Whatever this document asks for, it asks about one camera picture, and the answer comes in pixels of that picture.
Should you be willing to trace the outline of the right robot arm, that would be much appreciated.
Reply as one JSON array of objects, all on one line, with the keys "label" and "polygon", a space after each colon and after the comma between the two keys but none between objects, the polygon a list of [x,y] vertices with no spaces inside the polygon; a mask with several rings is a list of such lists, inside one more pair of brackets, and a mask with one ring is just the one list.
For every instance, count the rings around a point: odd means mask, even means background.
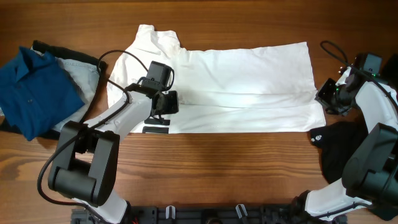
[{"label": "right robot arm", "polygon": [[397,206],[397,92],[376,81],[328,79],[316,99],[334,114],[359,109],[364,140],[352,146],[341,177],[295,197],[285,217],[291,223],[332,223],[362,208]]}]

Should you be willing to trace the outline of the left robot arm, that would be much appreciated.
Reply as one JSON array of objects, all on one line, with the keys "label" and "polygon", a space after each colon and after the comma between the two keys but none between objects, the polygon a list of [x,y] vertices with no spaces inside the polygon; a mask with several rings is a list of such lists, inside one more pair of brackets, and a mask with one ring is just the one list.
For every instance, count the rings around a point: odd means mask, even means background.
[{"label": "left robot arm", "polygon": [[129,202],[114,189],[120,142],[152,115],[178,112],[176,91],[126,91],[109,109],[82,124],[68,122],[43,166],[50,190],[81,206],[99,223],[125,223]]}]

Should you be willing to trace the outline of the white polo shirt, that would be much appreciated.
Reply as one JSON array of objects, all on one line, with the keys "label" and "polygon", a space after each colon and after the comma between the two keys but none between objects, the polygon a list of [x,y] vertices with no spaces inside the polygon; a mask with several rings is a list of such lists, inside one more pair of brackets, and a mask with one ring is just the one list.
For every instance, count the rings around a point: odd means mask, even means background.
[{"label": "white polo shirt", "polygon": [[171,134],[306,132],[326,123],[305,42],[187,50],[174,31],[142,24],[111,72],[108,104],[153,61],[175,71],[179,111],[169,116]]}]

